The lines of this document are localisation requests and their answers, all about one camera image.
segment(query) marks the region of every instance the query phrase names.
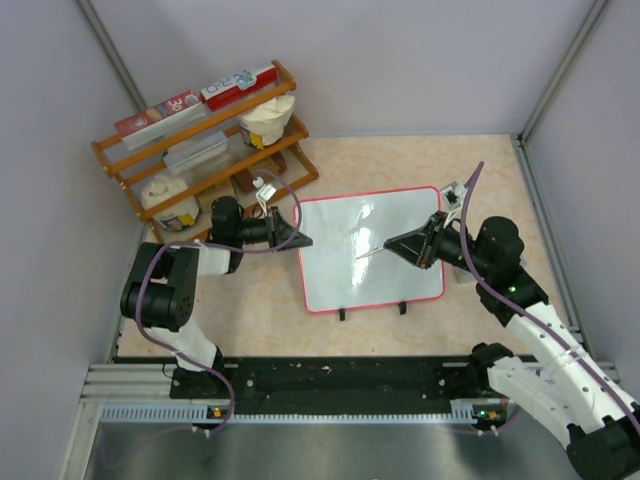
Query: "red border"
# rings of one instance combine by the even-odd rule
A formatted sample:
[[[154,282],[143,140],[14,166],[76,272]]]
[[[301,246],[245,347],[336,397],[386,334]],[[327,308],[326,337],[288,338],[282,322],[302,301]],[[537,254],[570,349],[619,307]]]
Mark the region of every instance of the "red border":
[[[305,198],[303,200],[300,200],[300,203],[308,203],[308,202],[317,202],[319,200],[335,200],[338,198],[352,198],[352,197],[365,197],[365,196],[369,196],[369,195],[379,195],[381,193],[396,193],[396,192],[410,192],[410,191],[415,191],[415,190],[435,190],[436,193],[438,194],[438,210],[440,210],[442,208],[442,204],[441,204],[441,199],[440,199],[440,189],[432,186],[432,185],[428,185],[425,187],[405,187],[405,188],[394,188],[394,189],[390,189],[390,190],[376,190],[373,192],[363,192],[363,193],[347,193],[344,195],[331,195],[331,196],[326,196],[326,197],[316,197],[316,198]],[[296,209],[296,206],[293,206],[293,218],[295,223],[298,223],[298,215],[297,215],[298,211]],[[433,300],[438,300],[439,298],[441,298],[445,291],[446,291],[446,286],[447,286],[447,282],[446,282],[446,276],[444,274],[444,263],[441,263],[441,268],[442,268],[442,292],[436,296],[436,297],[426,297],[426,298],[415,298],[413,300],[407,300],[407,303],[415,303],[415,302],[429,302],[429,301],[433,301]],[[303,273],[303,269],[302,269],[302,252],[300,249],[298,249],[298,268],[300,270],[300,279],[302,280],[302,295],[304,296],[304,308],[307,312],[309,313],[333,313],[333,312],[337,312],[340,309],[336,308],[334,310],[311,310],[309,308],[309,304],[307,302],[307,288],[306,288],[306,284],[304,282],[304,273]],[[357,307],[348,307],[345,308],[345,310],[361,310],[363,308],[377,308],[377,307],[384,307],[387,305],[397,305],[399,302],[387,302],[387,303],[374,303],[371,305],[360,305]]]

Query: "brown box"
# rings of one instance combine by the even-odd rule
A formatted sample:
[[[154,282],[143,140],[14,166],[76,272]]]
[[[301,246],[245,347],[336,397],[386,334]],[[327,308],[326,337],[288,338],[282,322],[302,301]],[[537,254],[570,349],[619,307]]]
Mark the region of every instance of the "brown box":
[[[253,192],[255,190],[255,187],[253,186],[253,175],[251,172],[257,169],[269,170],[270,172],[280,175],[287,171],[287,163],[284,160],[284,155],[277,153],[234,174],[233,179],[238,183],[240,190],[244,193]],[[264,180],[265,182],[271,181],[270,178],[265,178]]]
[[[227,178],[220,183],[210,186],[206,190],[198,194],[198,202],[200,203],[200,209],[203,212],[211,211],[211,204],[216,198],[220,197],[235,197],[236,192],[233,189],[231,179]]]

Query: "gray wall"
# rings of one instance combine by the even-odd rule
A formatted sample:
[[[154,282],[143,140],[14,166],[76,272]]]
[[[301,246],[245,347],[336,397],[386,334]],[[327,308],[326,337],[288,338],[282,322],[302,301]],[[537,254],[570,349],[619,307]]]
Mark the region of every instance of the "gray wall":
[[[73,2],[0,13],[0,478],[49,479],[140,233],[89,148],[131,109]]]
[[[94,0],[150,103],[280,59],[313,135],[519,132],[593,0]]]
[[[612,2],[535,133],[532,161],[597,351],[640,397],[640,2]]]

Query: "wooden table surface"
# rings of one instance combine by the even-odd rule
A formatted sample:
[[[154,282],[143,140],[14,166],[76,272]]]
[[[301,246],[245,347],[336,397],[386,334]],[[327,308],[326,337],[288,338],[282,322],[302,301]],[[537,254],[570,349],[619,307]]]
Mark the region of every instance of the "wooden table surface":
[[[475,237],[482,220],[515,221],[525,243],[527,270],[563,316],[515,153],[507,135],[310,138],[302,148],[320,178],[298,190],[300,198],[465,181],[478,162],[485,168],[469,213]],[[293,200],[278,202],[292,221]],[[395,306],[362,309],[339,322],[337,314],[304,308],[295,251],[245,255],[233,275],[198,281],[194,318],[225,355],[449,355],[466,354],[479,342],[527,348],[508,335],[482,307],[474,283],[459,285],[445,268],[446,292],[412,303],[404,316]],[[166,355],[124,322],[120,356]]]

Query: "red-bordered whiteboard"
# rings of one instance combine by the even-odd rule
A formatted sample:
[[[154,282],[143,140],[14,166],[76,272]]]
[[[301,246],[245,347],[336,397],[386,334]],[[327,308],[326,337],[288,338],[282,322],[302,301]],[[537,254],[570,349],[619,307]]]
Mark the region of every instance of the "red-bordered whiteboard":
[[[298,250],[305,307],[337,311],[435,300],[444,294],[444,267],[416,268],[383,251],[356,258],[385,240],[426,223],[440,208],[434,187],[385,190],[301,201],[301,231],[313,246]]]

